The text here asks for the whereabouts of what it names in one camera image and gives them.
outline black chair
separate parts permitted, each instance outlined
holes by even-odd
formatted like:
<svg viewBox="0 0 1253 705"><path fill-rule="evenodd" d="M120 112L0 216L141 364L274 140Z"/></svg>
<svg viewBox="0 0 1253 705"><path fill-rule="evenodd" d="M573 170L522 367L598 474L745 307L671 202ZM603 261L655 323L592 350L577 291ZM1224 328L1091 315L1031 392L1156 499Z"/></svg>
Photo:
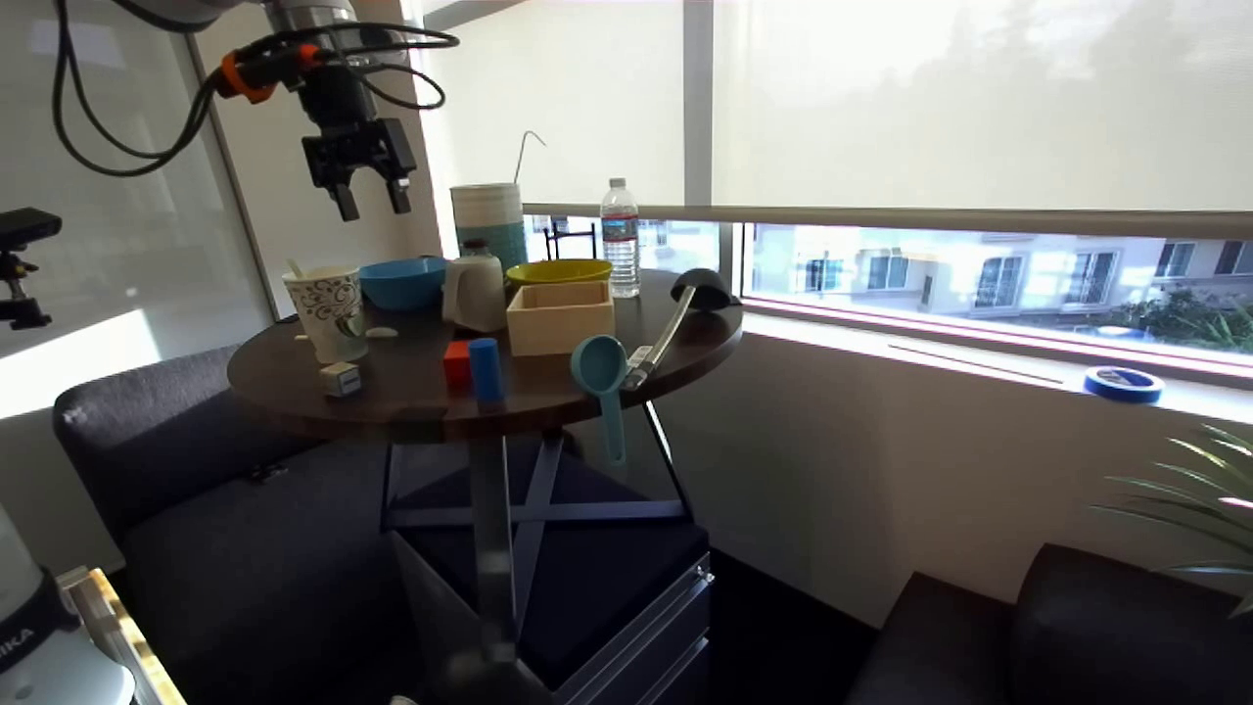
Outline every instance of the black chair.
<svg viewBox="0 0 1253 705"><path fill-rule="evenodd" d="M56 436L124 556L124 607L190 705L417 695L380 531L385 448L270 427L231 394L226 360L56 401Z"/></svg>

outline round table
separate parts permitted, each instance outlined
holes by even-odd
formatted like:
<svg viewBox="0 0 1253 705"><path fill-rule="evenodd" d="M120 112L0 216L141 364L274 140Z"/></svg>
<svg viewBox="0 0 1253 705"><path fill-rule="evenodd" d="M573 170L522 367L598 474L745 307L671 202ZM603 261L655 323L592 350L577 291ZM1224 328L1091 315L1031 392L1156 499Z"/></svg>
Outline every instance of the round table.
<svg viewBox="0 0 1253 705"><path fill-rule="evenodd" d="M641 299L619 302L616 325L628 354L655 342L673 319L671 273L641 273ZM321 440L369 436L391 444L436 444L474 436L527 436L596 414L596 401L573 381L566 358L510 358L502 350L505 402L478 407L471 392L449 392L442 381L442 350L454 338L436 315L385 319L371 325L397 338L371 338L360 360L365 388L350 401L324 401L318 360L297 342L297 323L279 323L252 338L231 358L231 392L267 419ZM676 392L711 371L740 342L740 307L719 315L689 315L662 367L622 402L641 402Z"/></svg>
<svg viewBox="0 0 1253 705"><path fill-rule="evenodd" d="M616 332L630 350L650 346L673 319L671 299L673 273L641 273L641 299L616 307ZM622 407L641 402L662 462L676 484L681 500L630 500L630 505L547 505L547 492L527 499L527 505L510 505L510 436L556 430L598 414L596 401L577 388L566 358L510 358L502 350L505 402L478 407L471 392L449 392L442 376L442 350L454 338L436 315L427 319L380 319L371 325L397 328L397 338L371 338L360 364L365 388L350 401L324 401L318 381L318 360L307 342L297 342L297 323L279 323L252 338L231 358L231 392L292 430L321 440L385 440L385 444L438 444L464 440L471 448L471 508L463 522L474 526L478 556L478 614L481 644L488 657L511 656L515 648L515 589L527 592L534 556L544 542L544 522L558 512L577 522L650 522L650 516L689 516L673 454L662 419L650 401L676 392L705 371L711 371L740 342L740 307L715 315L689 315L658 364L658 371L622 392ZM540 452L538 478L552 484L558 460ZM385 530L391 530L391 481L385 481Z"/></svg>

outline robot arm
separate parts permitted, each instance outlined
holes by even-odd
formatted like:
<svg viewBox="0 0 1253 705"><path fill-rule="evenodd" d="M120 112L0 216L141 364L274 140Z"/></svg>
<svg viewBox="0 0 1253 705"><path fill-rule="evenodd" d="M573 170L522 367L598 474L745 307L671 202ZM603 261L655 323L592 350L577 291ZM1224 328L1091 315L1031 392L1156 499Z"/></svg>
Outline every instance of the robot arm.
<svg viewBox="0 0 1253 705"><path fill-rule="evenodd" d="M133 14L166 33L201 33L241 0L117 0ZM407 178L414 174L410 146L397 119L376 119L371 93L357 76L369 60L360 48L371 33L329 33L357 22L350 0L263 0L279 35L260 41L223 60L220 93L270 97L274 81L297 89L318 136L307 136L307 161L318 188L334 196L340 221L357 221L350 182L357 170L376 170L386 184L391 212L407 212Z"/></svg>

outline window sill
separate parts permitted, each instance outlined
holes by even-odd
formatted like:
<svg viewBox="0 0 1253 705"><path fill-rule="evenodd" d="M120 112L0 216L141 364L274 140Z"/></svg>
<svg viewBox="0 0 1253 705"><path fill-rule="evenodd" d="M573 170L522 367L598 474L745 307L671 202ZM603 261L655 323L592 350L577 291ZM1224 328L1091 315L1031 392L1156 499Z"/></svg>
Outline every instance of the window sill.
<svg viewBox="0 0 1253 705"><path fill-rule="evenodd" d="M923 332L886 332L886 328L808 323L808 319L765 315L765 311L745 315L745 332L793 342L810 350L881 358L881 360L900 360L920 367L945 367L958 376L987 376L987 381L1006 381L1022 388L1069 392L1069 394L1087 394L1083 371L1091 367L1079 360L975 350L975 346L936 342ZM1237 388L1224 381L1190 381L1190 376L1159 376L1159 381L1161 381L1161 394L1159 402L1152 402L1159 413L1202 414L1219 424L1248 424L1248 407L1253 407L1248 388Z"/></svg>

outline wooden tabletop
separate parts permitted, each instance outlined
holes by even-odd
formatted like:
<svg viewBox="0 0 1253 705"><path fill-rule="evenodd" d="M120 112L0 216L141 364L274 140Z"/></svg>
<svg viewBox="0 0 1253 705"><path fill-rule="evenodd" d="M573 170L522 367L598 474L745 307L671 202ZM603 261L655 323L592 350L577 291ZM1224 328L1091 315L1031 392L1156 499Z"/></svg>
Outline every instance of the wooden tabletop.
<svg viewBox="0 0 1253 705"><path fill-rule="evenodd" d="M628 354L655 342L673 319L673 273L641 273L641 299L619 302L619 342ZM573 381L566 358L510 358L502 346L505 402L478 407L471 392L446 392L442 350L454 338L438 315L371 319L397 338L371 338L360 360L365 388L350 401L324 401L318 360L297 342L297 323L279 323L231 358L231 392L292 430L321 440L471 440L527 436L596 414L596 401ZM689 315L662 367L622 402L641 402L711 371L740 342L740 307Z"/></svg>

